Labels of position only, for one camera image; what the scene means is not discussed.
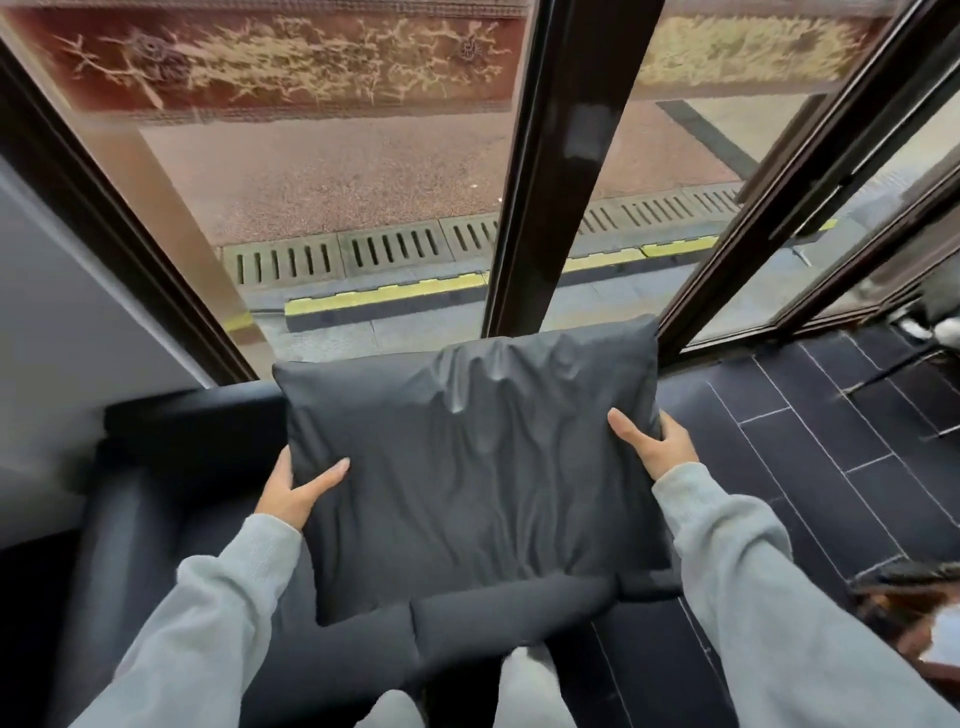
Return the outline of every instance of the pillow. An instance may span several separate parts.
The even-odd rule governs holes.
[[[553,573],[668,569],[650,477],[607,425],[616,406],[659,435],[656,334],[647,316],[276,364],[295,484],[351,459],[304,529],[318,623]]]

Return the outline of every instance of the hand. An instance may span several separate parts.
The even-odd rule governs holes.
[[[662,410],[660,411],[660,425],[663,427],[662,441],[644,435],[629,417],[616,408],[607,413],[607,422],[610,423],[617,437],[634,447],[643,467],[655,481],[660,480],[667,471],[678,465],[700,462],[690,435]]]
[[[253,512],[274,516],[302,531],[317,498],[343,480],[349,468],[350,459],[345,457],[306,485],[294,488],[294,471],[290,464],[288,445],[280,451],[274,471],[270,473],[267,484],[263,487],[263,495]]]

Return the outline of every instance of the pavement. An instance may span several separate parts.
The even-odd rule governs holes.
[[[499,206],[512,113],[211,123],[142,130],[214,246]],[[594,199],[732,182],[655,103],[624,111]]]

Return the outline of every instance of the leg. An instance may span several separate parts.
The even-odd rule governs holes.
[[[386,691],[355,728],[423,728],[423,718],[406,692]]]
[[[871,376],[866,381],[861,381],[859,384],[855,384],[853,387],[848,387],[843,391],[843,394],[849,397],[854,392],[858,392],[864,387],[870,386],[871,384],[876,384],[877,382],[882,381],[883,379],[886,379],[888,376],[893,376],[897,372],[903,369],[906,369],[907,367],[913,366],[914,364],[917,364],[918,362],[921,362],[924,359],[928,359],[934,354],[939,353],[941,350],[942,350],[942,347],[939,344],[932,344],[928,347],[924,347],[923,349],[913,352],[912,354],[907,356],[905,359],[903,359],[903,361],[897,364],[894,364],[892,367],[890,367],[889,369],[883,372],[880,372],[876,376]]]
[[[557,669],[545,644],[518,647],[500,669],[493,728],[576,728],[560,695]]]

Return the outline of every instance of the floor tile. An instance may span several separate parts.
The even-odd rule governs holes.
[[[594,624],[635,728],[737,724],[679,600],[617,604]]]
[[[841,331],[804,341],[801,346],[840,389],[853,387],[876,374],[870,359]]]
[[[960,433],[933,438],[933,428],[890,382],[857,392],[851,401],[928,492],[960,522]]]
[[[787,406],[786,400],[750,356],[712,367],[709,381],[733,417],[741,423]]]
[[[715,370],[705,370],[702,376],[712,382]],[[669,378],[660,383],[657,399],[689,431],[701,462],[724,490],[763,500],[783,495],[710,383],[690,376],[687,380]]]
[[[756,360],[840,470],[890,451],[800,346],[759,354]]]
[[[610,666],[591,622],[547,640],[557,666],[564,702],[578,726],[630,728],[630,719],[613,682]]]
[[[771,507],[790,534],[793,563],[800,567],[822,592],[844,609],[849,609],[851,602],[847,596],[847,583],[796,509],[785,498],[771,503]]]
[[[897,331],[886,326],[863,328],[852,338],[882,369],[902,361],[915,350]],[[891,381],[937,429],[960,425],[960,392],[936,365],[921,362],[893,375]]]
[[[886,325],[858,328],[850,336],[880,369],[893,366],[913,350],[898,332]]]
[[[769,415],[746,423],[743,430],[845,577],[898,553],[796,413]]]
[[[960,560],[960,528],[897,457],[848,473],[897,542],[914,559]]]

